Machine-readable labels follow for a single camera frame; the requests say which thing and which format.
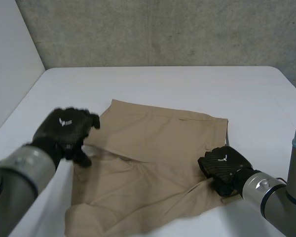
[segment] glove logo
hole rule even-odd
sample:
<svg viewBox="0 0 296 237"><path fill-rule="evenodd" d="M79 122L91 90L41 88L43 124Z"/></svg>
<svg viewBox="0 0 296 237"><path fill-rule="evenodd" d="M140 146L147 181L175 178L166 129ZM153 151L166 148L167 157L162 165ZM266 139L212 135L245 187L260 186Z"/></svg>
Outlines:
<svg viewBox="0 0 296 237"><path fill-rule="evenodd" d="M66 126L66 125L70 125L72 124L72 120L69 120L69 121L62 121L61 118L59 118L59 123L61 124L61 126Z"/></svg>
<svg viewBox="0 0 296 237"><path fill-rule="evenodd" d="M218 159L218 161L227 161L227 155L225 156L224 159Z"/></svg>

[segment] gray concrete wall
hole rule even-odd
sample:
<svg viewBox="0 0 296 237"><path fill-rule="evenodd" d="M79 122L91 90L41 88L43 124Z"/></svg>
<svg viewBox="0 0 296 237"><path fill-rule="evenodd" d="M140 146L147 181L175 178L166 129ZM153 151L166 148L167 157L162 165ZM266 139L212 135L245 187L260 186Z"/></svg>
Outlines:
<svg viewBox="0 0 296 237"><path fill-rule="evenodd" d="M46 67L273 66L296 86L296 0L16 0Z"/></svg>

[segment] concrete wall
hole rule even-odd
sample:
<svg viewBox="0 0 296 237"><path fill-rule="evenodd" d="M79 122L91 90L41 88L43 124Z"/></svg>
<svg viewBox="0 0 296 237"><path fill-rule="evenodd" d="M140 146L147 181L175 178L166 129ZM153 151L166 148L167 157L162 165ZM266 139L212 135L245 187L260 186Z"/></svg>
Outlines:
<svg viewBox="0 0 296 237"><path fill-rule="evenodd" d="M15 1L0 0L0 127L44 71Z"/></svg>
<svg viewBox="0 0 296 237"><path fill-rule="evenodd" d="M273 66L296 86L296 0L17 0L45 67Z"/></svg>

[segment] white wall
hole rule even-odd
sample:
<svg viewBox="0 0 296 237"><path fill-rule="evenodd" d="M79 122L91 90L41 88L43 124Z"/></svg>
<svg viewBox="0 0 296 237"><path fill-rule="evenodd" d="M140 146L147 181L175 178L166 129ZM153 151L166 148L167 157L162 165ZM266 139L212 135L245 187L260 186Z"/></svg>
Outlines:
<svg viewBox="0 0 296 237"><path fill-rule="evenodd" d="M0 127L44 71L15 1L0 0Z"/></svg>

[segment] glove finger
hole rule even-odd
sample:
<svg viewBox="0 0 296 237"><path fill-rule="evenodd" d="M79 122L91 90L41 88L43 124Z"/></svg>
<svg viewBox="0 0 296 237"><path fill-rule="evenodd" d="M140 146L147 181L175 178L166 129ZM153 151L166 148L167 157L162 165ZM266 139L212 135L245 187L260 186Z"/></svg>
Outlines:
<svg viewBox="0 0 296 237"><path fill-rule="evenodd" d="M81 167L89 167L92 165L90 158L81 150L75 150L72 154L73 162Z"/></svg>
<svg viewBox="0 0 296 237"><path fill-rule="evenodd" d="M206 178L211 178L212 176L209 174L209 172L206 170L205 166L203 165L202 161L203 161L204 157L201 157L200 159L197 160L199 168L201 169L201 171L203 172L203 174L205 175Z"/></svg>
<svg viewBox="0 0 296 237"><path fill-rule="evenodd" d="M92 124L91 124L92 127L94 127L95 129L100 129L100 118L97 114L90 113L88 110L80 110L80 111L83 112L88 117L92 118Z"/></svg>
<svg viewBox="0 0 296 237"><path fill-rule="evenodd" d="M232 194L233 189L231 185L227 185L220 178L213 175L213 182L211 183L212 188L218 193L221 197L228 197Z"/></svg>
<svg viewBox="0 0 296 237"><path fill-rule="evenodd" d="M92 126L96 129L100 129L100 117L97 114L90 114L92 117Z"/></svg>

